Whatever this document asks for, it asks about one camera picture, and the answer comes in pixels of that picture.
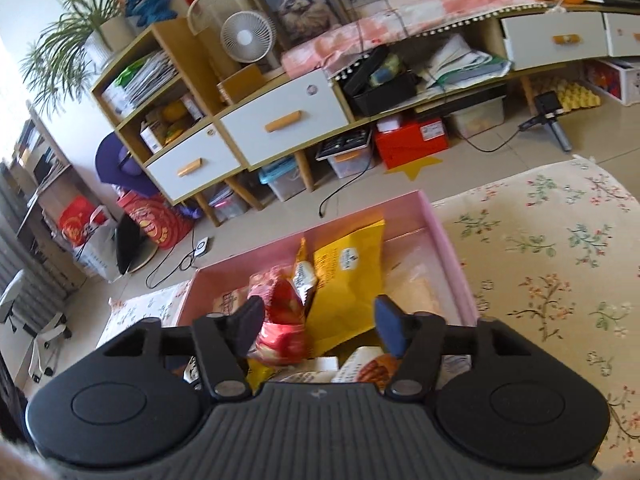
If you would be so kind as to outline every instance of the blue plush toy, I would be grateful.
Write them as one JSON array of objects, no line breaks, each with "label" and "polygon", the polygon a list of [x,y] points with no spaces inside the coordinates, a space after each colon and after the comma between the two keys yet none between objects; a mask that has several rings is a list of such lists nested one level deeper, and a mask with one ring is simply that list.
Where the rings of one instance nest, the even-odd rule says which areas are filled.
[{"label": "blue plush toy", "polygon": [[127,17],[140,17],[137,23],[139,27],[172,20],[178,15],[169,9],[169,0],[127,0],[125,12]]}]

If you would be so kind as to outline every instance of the spider plant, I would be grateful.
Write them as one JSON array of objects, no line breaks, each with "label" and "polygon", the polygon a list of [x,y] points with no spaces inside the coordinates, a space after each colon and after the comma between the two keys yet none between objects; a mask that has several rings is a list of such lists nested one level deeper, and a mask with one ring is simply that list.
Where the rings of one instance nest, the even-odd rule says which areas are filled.
[{"label": "spider plant", "polygon": [[80,102],[94,74],[84,44],[95,31],[108,46],[100,26],[119,15],[117,0],[57,0],[62,15],[29,44],[20,71],[33,105],[51,117],[69,98]]}]

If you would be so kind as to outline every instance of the clear plastic container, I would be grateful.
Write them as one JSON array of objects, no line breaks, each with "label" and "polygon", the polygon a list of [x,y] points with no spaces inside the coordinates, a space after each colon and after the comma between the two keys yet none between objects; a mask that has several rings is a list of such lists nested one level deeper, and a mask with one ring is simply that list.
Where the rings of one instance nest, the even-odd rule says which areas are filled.
[{"label": "clear plastic container", "polygon": [[223,187],[209,201],[209,205],[216,210],[216,216],[220,221],[231,220],[249,211],[248,204],[231,191],[229,186]]},{"label": "clear plastic container", "polygon": [[345,178],[346,176],[363,173],[366,169],[370,170],[373,168],[376,163],[371,155],[371,146],[365,146],[354,152],[330,156],[328,160],[338,178]]},{"label": "clear plastic container", "polygon": [[451,122],[468,139],[504,122],[504,96],[485,101],[451,114]]},{"label": "clear plastic container", "polygon": [[281,158],[260,168],[258,177],[261,183],[268,184],[281,202],[286,202],[305,190],[305,183],[293,156]]}]

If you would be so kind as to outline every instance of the tile floor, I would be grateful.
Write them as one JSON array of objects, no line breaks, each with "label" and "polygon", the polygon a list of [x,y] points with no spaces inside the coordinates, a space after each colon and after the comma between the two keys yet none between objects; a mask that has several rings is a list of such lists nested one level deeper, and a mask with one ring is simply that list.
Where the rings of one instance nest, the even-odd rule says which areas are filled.
[{"label": "tile floor", "polygon": [[[484,149],[494,148],[511,136],[529,114],[521,102],[508,102],[506,117],[503,125],[476,136],[473,142]],[[605,100],[600,108],[574,112],[562,118],[561,123],[574,144],[574,153],[594,157],[631,193],[640,196],[640,106],[625,108]],[[333,197],[324,219],[333,219],[414,189],[424,190],[433,201],[440,200],[530,168],[565,160],[570,155],[563,153],[544,131],[531,130],[519,134],[496,153],[480,153],[466,142],[454,140],[452,147],[437,157],[443,162],[423,168],[414,182],[410,182],[404,173],[385,174],[384,167],[377,166]],[[321,184],[313,193],[301,193],[285,203],[276,200],[264,211],[251,210],[219,228],[200,222],[195,229],[195,239],[209,236],[212,241],[209,252],[199,258],[196,265],[212,264],[320,223],[318,206],[345,181],[334,178]],[[191,237],[188,236],[175,248],[158,274],[165,275],[190,250]],[[148,292],[145,279],[163,257],[164,253],[158,253],[151,264],[111,285],[97,279],[89,280],[70,298],[68,325],[74,336],[63,345],[58,372],[95,348],[110,314],[109,298],[127,300]],[[176,272],[161,286],[188,280],[194,272],[195,269]],[[27,395],[33,395],[46,380],[43,378],[39,385],[28,381]]]}]

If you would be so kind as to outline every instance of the wooden shelf leg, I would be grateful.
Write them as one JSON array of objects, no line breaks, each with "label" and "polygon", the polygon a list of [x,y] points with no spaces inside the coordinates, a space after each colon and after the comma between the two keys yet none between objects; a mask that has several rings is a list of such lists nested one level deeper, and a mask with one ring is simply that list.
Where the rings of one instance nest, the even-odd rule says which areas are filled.
[{"label": "wooden shelf leg", "polygon": [[247,188],[240,184],[234,176],[227,177],[225,179],[225,183],[233,190],[234,193],[237,193],[242,200],[247,202],[254,209],[258,211],[262,211],[264,209],[262,203],[253,196]]},{"label": "wooden shelf leg", "polygon": [[528,75],[520,76],[520,83],[522,85],[522,89],[524,90],[524,97],[527,100],[527,105],[529,105],[529,112],[532,115],[536,116],[538,114],[538,110],[536,109],[536,103],[533,100],[533,87],[531,86],[531,79],[529,79]]},{"label": "wooden shelf leg", "polygon": [[305,183],[306,190],[311,193],[315,188],[314,178],[311,175],[311,169],[309,168],[309,162],[306,160],[305,150],[299,150],[294,153],[296,156],[296,162],[298,164],[298,169],[300,170],[300,175],[302,176],[302,181]]},{"label": "wooden shelf leg", "polygon": [[193,197],[196,199],[196,202],[198,202],[198,205],[202,208],[207,218],[213,222],[213,225],[220,227],[220,220],[218,220],[216,212],[213,211],[213,208],[209,205],[207,199],[204,198],[204,195],[202,193],[196,193]]}]

